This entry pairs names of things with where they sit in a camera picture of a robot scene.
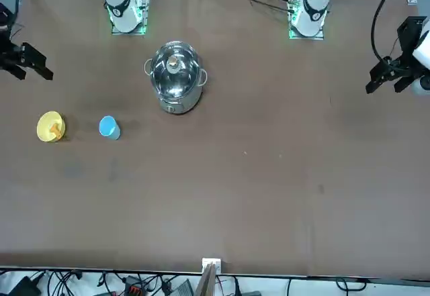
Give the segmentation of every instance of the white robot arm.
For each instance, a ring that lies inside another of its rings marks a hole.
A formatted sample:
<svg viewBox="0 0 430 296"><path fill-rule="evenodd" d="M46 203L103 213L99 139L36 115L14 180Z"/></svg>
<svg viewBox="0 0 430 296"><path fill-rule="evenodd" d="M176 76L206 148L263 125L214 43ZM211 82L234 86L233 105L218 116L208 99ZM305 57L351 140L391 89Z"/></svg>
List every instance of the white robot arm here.
<svg viewBox="0 0 430 296"><path fill-rule="evenodd" d="M142 0L105 0L115 28L122 32L131 32L140 22L142 14L139 8Z"/></svg>
<svg viewBox="0 0 430 296"><path fill-rule="evenodd" d="M300 34L313 37L320 32L330 0L299 0L300 8L292 25Z"/></svg>
<svg viewBox="0 0 430 296"><path fill-rule="evenodd" d="M430 21L424 25L417 47L413 52L413 56L421 63L426 70L423 75L414 80L412 90L417 95L430 95Z"/></svg>

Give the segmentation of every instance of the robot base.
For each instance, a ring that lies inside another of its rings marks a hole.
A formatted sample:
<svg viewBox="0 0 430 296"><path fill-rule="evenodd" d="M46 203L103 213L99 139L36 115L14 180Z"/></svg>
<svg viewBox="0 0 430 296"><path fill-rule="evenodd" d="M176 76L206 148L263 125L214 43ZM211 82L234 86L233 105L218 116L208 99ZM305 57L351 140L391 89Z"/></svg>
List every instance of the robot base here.
<svg viewBox="0 0 430 296"><path fill-rule="evenodd" d="M112 24L112 35L113 36L144 36L146 34L146 27L148 25L148 10L149 10L149 1L150 0L138 0L138 7L136 8L136 12L138 17L142 18L142 21L131 31L128 33L124 33L115 28ZM107 11L110 15L110 21L112 21L112 14L110 11Z"/></svg>
<svg viewBox="0 0 430 296"><path fill-rule="evenodd" d="M315 36L303 36L293 26L292 22L296 18L297 12L300 10L300 0L292 0L288 2L288 9L292 9L294 13L288 13L288 37L289 39L308 39L308 40L324 40L324 21L322 21L320 32Z"/></svg>

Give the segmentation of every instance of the lid knob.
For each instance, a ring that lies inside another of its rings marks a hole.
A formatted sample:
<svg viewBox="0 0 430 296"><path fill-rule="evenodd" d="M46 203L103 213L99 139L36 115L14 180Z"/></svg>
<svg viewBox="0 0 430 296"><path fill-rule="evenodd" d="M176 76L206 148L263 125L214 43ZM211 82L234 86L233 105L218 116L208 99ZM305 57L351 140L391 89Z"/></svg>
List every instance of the lid knob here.
<svg viewBox="0 0 430 296"><path fill-rule="evenodd" d="M170 56L168 60L169 66L177 66L176 56Z"/></svg>

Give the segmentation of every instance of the floor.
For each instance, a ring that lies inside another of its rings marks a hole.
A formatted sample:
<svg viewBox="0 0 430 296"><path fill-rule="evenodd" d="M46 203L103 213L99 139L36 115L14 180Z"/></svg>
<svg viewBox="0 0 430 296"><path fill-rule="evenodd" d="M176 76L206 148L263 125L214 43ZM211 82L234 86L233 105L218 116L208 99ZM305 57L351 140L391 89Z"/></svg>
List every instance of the floor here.
<svg viewBox="0 0 430 296"><path fill-rule="evenodd" d="M0 277L0 293L8 293L13 287L21 280L22 277L31 277L37 272L14 272L7 273ZM38 287L41 289L42 295L47 295L46 286L50 273L47 273L42 277ZM80 281L72 279L68 283L69 288L75 294L75 296L92 296L106 293L104 286L97 287L97 283L100 278L99 273L85 273ZM149 277L150 275L141 275L142 279ZM196 289L199 281L197 276L181 275L172 280L172 289L180 286L186 279L189 279L193 290ZM234 293L234 281L231 277L220 276L222 283L222 291L219 284L215 287L214 296L230 295ZM260 291L262 296L286 296L288 279L269 279L269 278L239 278L239 286L242 293L251 291ZM50 284L50 292L52 294L58 279L53 276ZM121 292L124 290L124 284L110 274L107 276L108 287L111 292ZM360 288L362 284L348 284L349 288ZM428 295L428 287L411 287L411 286L394 286L394 285L374 285L369 284L365 290L354 293L357 296L424 296ZM299 281L293 280L290 285L291 296L301 295L318 295L318 296L344 296L345 292L341 291L334 282L327 281Z"/></svg>

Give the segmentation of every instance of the pot handle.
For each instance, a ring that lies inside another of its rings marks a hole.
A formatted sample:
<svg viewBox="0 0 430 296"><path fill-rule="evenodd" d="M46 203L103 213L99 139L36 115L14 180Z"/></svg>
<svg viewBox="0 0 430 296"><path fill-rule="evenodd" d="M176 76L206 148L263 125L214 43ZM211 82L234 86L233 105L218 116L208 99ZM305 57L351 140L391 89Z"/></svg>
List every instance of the pot handle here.
<svg viewBox="0 0 430 296"><path fill-rule="evenodd" d="M204 79L204 82L202 82L202 83L198 83L197 84L197 86L199 86L199 87L202 87L202 86L204 86L205 84L206 84L206 82L208 82L208 73L206 72L206 70L204 70L204 69L200 69L200 71L203 73L204 72L204 75L206 76L205 77L205 79Z"/></svg>
<svg viewBox="0 0 430 296"><path fill-rule="evenodd" d="M145 64L143 65L143 70L144 70L144 72L145 72L148 76L150 76L151 74L150 74L150 73L148 73L148 71L146 71L146 64L147 64L148 62L150 62L150 61L152 61L152 58L151 58L151 59L148 59L147 61L145 61Z"/></svg>

